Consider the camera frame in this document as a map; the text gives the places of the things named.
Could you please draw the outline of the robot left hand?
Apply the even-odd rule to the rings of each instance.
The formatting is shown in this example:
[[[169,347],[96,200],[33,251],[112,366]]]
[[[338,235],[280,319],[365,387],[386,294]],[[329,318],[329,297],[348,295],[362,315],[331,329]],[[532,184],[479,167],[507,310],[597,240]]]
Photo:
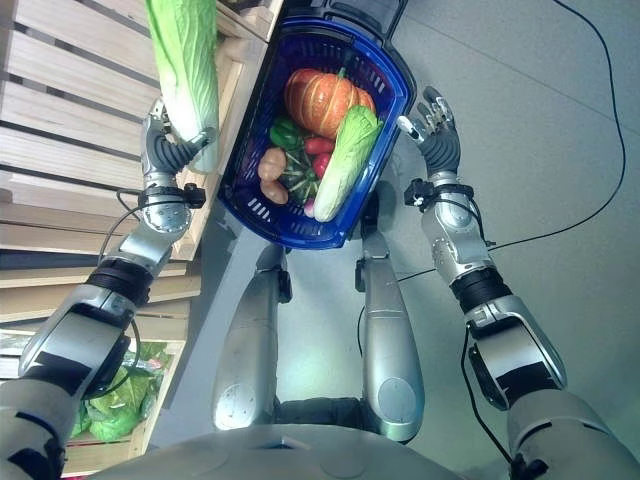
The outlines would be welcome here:
[[[216,127],[206,127],[190,140],[173,143],[167,138],[170,126],[165,103],[158,97],[142,123],[141,167],[145,181],[153,175],[177,175],[216,145]]]

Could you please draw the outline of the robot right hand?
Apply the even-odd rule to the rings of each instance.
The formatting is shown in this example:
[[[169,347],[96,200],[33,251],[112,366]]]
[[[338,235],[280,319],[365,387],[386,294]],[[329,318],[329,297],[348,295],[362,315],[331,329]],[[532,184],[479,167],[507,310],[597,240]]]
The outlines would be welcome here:
[[[434,87],[423,90],[423,102],[417,104],[420,117],[399,116],[396,126],[417,146],[432,177],[442,172],[456,174],[461,159],[461,145],[453,110]]]

